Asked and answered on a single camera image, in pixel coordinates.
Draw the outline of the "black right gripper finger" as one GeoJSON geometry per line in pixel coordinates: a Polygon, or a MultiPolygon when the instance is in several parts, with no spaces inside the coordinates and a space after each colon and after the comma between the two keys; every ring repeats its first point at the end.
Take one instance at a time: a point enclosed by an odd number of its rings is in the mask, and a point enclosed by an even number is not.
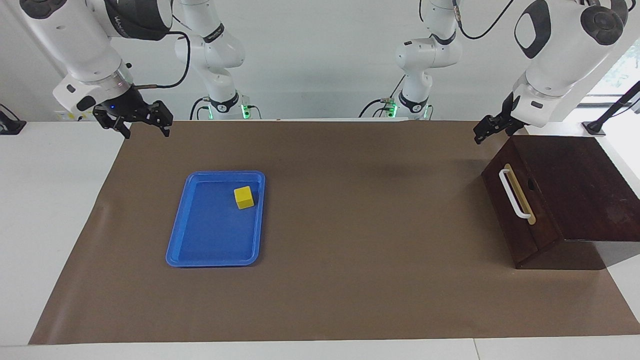
{"type": "Polygon", "coordinates": [[[173,114],[163,101],[156,100],[149,105],[149,125],[158,128],[166,138],[170,136],[173,120],[173,114]]]}
{"type": "Polygon", "coordinates": [[[94,117],[101,128],[105,130],[114,130],[121,134],[125,139],[130,139],[131,131],[122,121],[122,117],[112,118],[111,116],[95,116],[94,117]]]}

